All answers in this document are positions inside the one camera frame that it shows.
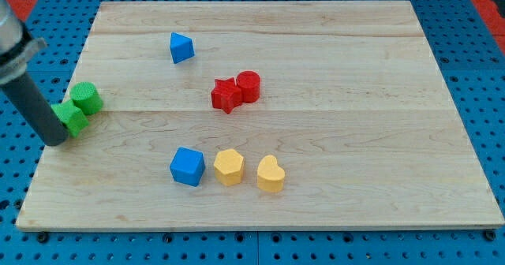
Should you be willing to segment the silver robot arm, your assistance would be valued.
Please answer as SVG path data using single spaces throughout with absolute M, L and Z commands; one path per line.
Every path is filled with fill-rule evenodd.
M 9 3 L 1 0 L 1 85 L 26 73 L 28 62 L 46 47 L 46 40 L 33 37 Z

